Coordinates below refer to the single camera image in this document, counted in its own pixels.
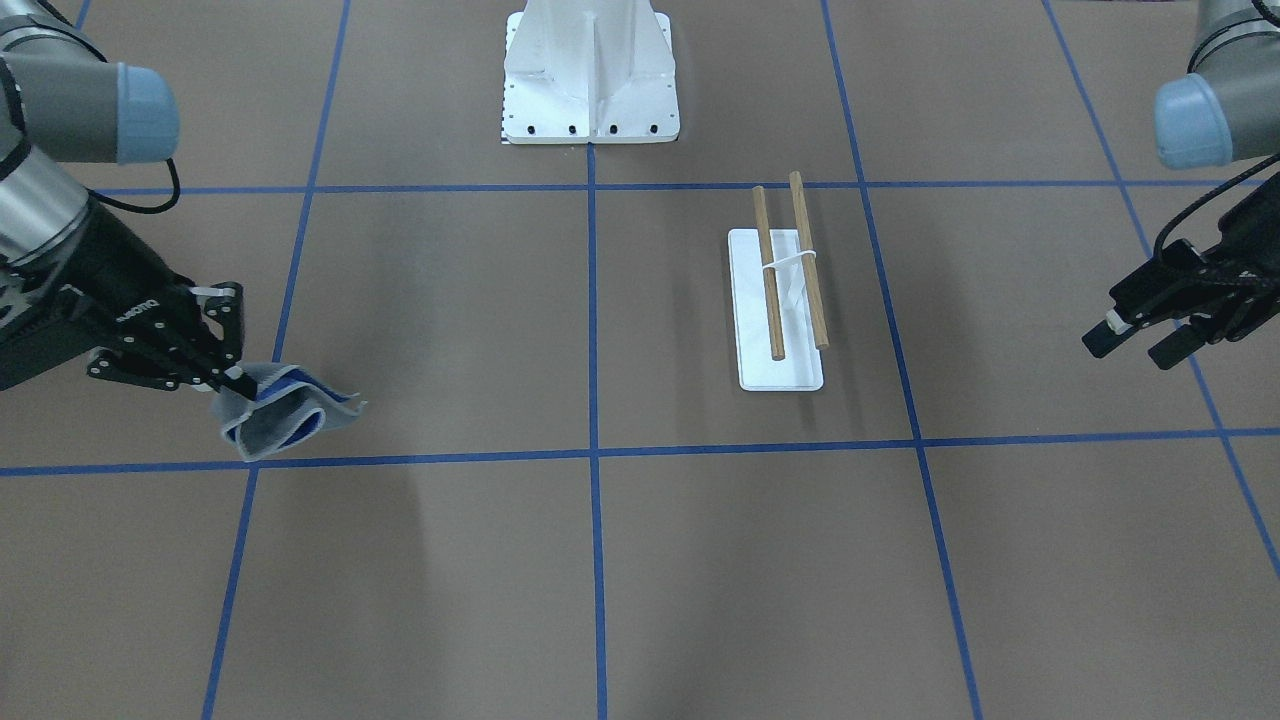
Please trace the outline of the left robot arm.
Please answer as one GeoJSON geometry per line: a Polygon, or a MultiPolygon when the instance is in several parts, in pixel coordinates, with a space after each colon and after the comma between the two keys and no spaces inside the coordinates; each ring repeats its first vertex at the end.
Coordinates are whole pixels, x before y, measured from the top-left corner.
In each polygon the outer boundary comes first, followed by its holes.
{"type": "Polygon", "coordinates": [[[1149,259],[1110,291],[1114,306],[1083,336],[1105,357],[1139,331],[1179,327],[1149,348],[1170,369],[1207,345],[1244,340],[1277,314],[1279,29],[1275,1],[1202,1],[1185,74],[1162,86],[1153,108],[1158,159],[1171,169],[1251,167],[1178,213],[1149,259]],[[1175,229],[1262,170],[1268,178],[1221,215],[1219,242],[1197,249],[1175,229]]]}

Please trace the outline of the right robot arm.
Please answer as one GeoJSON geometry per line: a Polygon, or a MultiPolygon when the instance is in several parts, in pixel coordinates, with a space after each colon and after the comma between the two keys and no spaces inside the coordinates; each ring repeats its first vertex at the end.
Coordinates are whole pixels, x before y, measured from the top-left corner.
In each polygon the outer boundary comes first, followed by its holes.
{"type": "Polygon", "coordinates": [[[46,1],[3,4],[3,387],[82,355],[91,377],[229,389],[243,290],[175,273],[67,165],[170,165],[180,119],[166,81],[111,63],[46,1]]]}

